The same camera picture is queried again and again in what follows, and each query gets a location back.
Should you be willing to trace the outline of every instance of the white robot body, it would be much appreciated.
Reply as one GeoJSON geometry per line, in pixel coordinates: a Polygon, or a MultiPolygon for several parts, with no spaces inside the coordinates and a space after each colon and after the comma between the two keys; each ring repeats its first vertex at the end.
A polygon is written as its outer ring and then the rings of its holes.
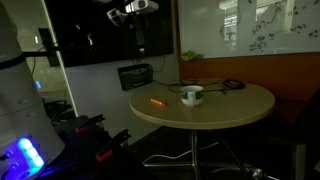
{"type": "Polygon", "coordinates": [[[33,179],[64,149],[0,1],[0,177],[33,179]]]}

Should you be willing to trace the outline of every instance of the black cable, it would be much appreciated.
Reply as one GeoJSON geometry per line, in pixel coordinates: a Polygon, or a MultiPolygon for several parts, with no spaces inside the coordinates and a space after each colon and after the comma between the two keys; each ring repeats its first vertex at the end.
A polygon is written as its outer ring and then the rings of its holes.
{"type": "Polygon", "coordinates": [[[274,13],[274,16],[273,16],[272,20],[269,21],[269,22],[267,22],[267,24],[271,24],[271,23],[276,19],[276,16],[277,16],[277,14],[278,14],[278,11],[281,11],[281,8],[279,8],[279,5],[280,5],[279,2],[276,2],[276,3],[275,3],[276,11],[275,11],[275,13],[274,13]]]}
{"type": "MultiPolygon", "coordinates": [[[[44,49],[45,48],[45,46],[43,46],[42,48],[40,48],[37,52],[40,52],[42,49],[44,49]]],[[[33,67],[32,67],[32,70],[31,70],[31,74],[33,75],[33,73],[34,73],[34,70],[36,69],[36,56],[33,58],[33,67]]]]}
{"type": "Polygon", "coordinates": [[[165,64],[166,64],[166,55],[163,55],[163,63],[162,63],[161,69],[158,70],[158,71],[153,71],[153,72],[157,72],[157,73],[158,73],[158,72],[162,72],[165,64]]]}
{"type": "Polygon", "coordinates": [[[66,100],[58,100],[58,101],[53,101],[53,102],[48,102],[44,104],[45,110],[47,111],[47,113],[49,112],[49,110],[55,109],[54,113],[50,113],[48,114],[48,117],[50,118],[51,122],[53,122],[55,120],[55,118],[57,117],[57,115],[59,113],[61,113],[61,110],[64,110],[67,107],[67,101],[66,100]]]}
{"type": "Polygon", "coordinates": [[[244,167],[244,165],[241,163],[241,161],[239,160],[239,158],[236,156],[236,154],[232,151],[232,149],[230,148],[230,146],[228,145],[228,143],[223,139],[223,137],[220,135],[220,133],[218,131],[214,131],[219,139],[220,142],[222,142],[222,144],[224,145],[224,147],[227,149],[227,151],[231,154],[231,156],[233,157],[233,159],[236,161],[237,165],[239,166],[241,172],[243,173],[243,175],[245,177],[248,177],[248,171],[246,170],[246,168],[244,167]]]}
{"type": "Polygon", "coordinates": [[[139,64],[144,64],[140,58],[137,60],[138,60],[139,64]]]}
{"type": "MultiPolygon", "coordinates": [[[[44,48],[46,48],[47,46],[46,45],[44,45],[43,47],[41,47],[37,52],[40,52],[42,49],[44,49],[44,48]]],[[[31,74],[33,75],[33,73],[34,73],[34,70],[36,69],[36,56],[34,56],[34,58],[33,58],[33,67],[32,67],[32,70],[31,70],[31,74]]]]}
{"type": "Polygon", "coordinates": [[[131,62],[133,65],[137,65],[135,62],[134,62],[134,59],[131,59],[131,62]]]}
{"type": "Polygon", "coordinates": [[[182,79],[182,80],[180,80],[179,83],[173,83],[173,84],[165,84],[165,83],[161,83],[156,80],[153,80],[153,81],[155,83],[160,84],[160,85],[168,86],[169,91],[175,92],[175,93],[180,93],[180,88],[174,89],[174,87],[183,87],[183,86],[188,86],[188,85],[198,85],[198,86],[205,87],[205,86],[217,84],[221,88],[209,89],[209,90],[205,90],[204,92],[221,91],[224,94],[226,93],[226,91],[229,91],[229,90],[237,90],[237,89],[245,88],[245,83],[238,81],[238,80],[234,80],[234,79],[225,79],[225,80],[218,80],[218,81],[212,81],[212,82],[208,81],[208,82],[203,82],[203,83],[198,83],[199,82],[198,79],[184,79],[184,80],[182,79]]]}

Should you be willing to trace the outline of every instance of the orange object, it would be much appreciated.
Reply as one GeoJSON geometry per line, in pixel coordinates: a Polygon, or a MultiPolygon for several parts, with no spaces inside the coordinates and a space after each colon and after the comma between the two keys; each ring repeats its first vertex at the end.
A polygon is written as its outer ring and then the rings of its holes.
{"type": "Polygon", "coordinates": [[[107,151],[107,152],[105,152],[101,156],[99,156],[99,154],[96,154],[96,160],[99,161],[99,162],[102,162],[102,161],[108,159],[110,156],[112,156],[112,154],[113,154],[113,150],[112,149],[107,151]]]}
{"type": "Polygon", "coordinates": [[[165,105],[166,105],[164,102],[158,101],[158,100],[156,100],[156,99],[151,99],[151,102],[152,102],[152,103],[155,103],[155,104],[158,104],[158,105],[160,105],[160,106],[165,106],[165,105]]]}

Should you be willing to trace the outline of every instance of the dark floor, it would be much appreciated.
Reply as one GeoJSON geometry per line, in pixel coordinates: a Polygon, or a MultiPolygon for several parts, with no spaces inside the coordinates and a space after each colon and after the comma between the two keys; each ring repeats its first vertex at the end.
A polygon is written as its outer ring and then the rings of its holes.
{"type": "MultiPolygon", "coordinates": [[[[130,146],[130,151],[141,162],[153,155],[166,155],[170,157],[179,156],[190,148],[190,131],[161,127],[145,138],[139,140],[130,146]]],[[[264,146],[263,144],[238,140],[225,139],[229,142],[233,152],[239,160],[245,164],[254,165],[264,170],[267,175],[276,177],[281,180],[290,179],[291,170],[291,153],[290,147],[279,149],[278,147],[264,146]]],[[[218,142],[217,135],[214,131],[198,131],[199,160],[200,162],[228,163],[235,164],[235,160],[225,146],[218,142]]],[[[191,153],[186,154],[178,159],[171,160],[164,157],[154,157],[147,162],[190,162],[191,153]]],[[[159,180],[194,180],[192,167],[149,167],[159,180]]],[[[238,168],[228,169],[213,173],[219,170],[217,167],[201,167],[201,176],[204,180],[242,180],[246,178],[238,168]]]]}

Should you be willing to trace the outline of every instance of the round table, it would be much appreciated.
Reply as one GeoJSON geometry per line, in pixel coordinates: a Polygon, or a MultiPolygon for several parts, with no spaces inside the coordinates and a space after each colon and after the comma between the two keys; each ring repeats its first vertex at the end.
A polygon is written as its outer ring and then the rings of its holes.
{"type": "Polygon", "coordinates": [[[130,99],[130,106],[133,113],[143,120],[192,130],[192,166],[195,167],[196,179],[201,179],[196,130],[215,130],[253,123],[267,116],[275,104],[273,94],[256,84],[246,83],[243,89],[215,91],[221,89],[221,85],[215,83],[204,86],[202,104],[189,107],[182,103],[179,88],[152,84],[135,93],[130,99]],[[151,103],[151,99],[166,105],[151,103]]]}

